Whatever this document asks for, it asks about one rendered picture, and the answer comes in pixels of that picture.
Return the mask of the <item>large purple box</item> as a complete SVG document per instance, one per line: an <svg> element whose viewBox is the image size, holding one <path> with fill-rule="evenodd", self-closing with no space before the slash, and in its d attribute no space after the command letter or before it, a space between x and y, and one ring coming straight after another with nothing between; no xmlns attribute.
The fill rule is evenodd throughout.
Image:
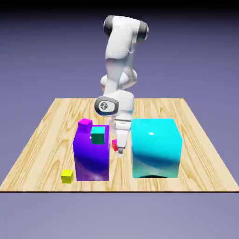
<svg viewBox="0 0 239 239"><path fill-rule="evenodd" d="M77 129L73 140L73 154L77 181L109 180L109 126L105 125L105 143L92 144L91 133Z"/></svg>

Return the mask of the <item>small magenta cube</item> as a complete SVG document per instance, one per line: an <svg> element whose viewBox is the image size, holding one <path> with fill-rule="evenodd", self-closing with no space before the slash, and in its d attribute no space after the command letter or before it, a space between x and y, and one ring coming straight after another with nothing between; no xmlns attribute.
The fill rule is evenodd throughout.
<svg viewBox="0 0 239 239"><path fill-rule="evenodd" d="M92 128L92 120L91 119L86 119L86 118L82 118L79 122L78 122L78 127L77 130L79 132L82 133L90 133L91 132L91 128Z"/></svg>

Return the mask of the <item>small teal cube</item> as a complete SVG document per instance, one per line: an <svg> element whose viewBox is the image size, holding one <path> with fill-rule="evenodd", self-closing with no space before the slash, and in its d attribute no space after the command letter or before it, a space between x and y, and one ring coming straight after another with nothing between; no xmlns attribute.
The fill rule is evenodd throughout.
<svg viewBox="0 0 239 239"><path fill-rule="evenodd" d="M91 143L104 144L105 143L105 127L93 126L91 128Z"/></svg>

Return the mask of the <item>small yellow cube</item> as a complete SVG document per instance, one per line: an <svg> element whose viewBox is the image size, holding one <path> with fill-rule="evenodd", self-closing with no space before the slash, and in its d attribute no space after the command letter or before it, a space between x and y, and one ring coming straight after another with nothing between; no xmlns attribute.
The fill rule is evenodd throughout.
<svg viewBox="0 0 239 239"><path fill-rule="evenodd" d="M73 170L71 169L64 169L61 174L61 182L64 184L71 184L73 181Z"/></svg>

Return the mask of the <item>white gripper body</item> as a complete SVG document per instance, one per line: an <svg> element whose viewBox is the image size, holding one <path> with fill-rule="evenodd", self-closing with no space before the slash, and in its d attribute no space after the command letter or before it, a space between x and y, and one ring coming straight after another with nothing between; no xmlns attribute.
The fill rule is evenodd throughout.
<svg viewBox="0 0 239 239"><path fill-rule="evenodd" d="M130 132L130 130L116 129L117 147L118 148L124 149L126 147L129 132Z"/></svg>

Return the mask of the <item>large cyan box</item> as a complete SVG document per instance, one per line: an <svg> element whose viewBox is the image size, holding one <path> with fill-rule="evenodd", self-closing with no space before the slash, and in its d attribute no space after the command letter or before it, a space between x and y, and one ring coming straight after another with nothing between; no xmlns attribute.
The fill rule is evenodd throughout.
<svg viewBox="0 0 239 239"><path fill-rule="evenodd" d="M134 178L177 178L183 139L172 118L138 118L131 125Z"/></svg>

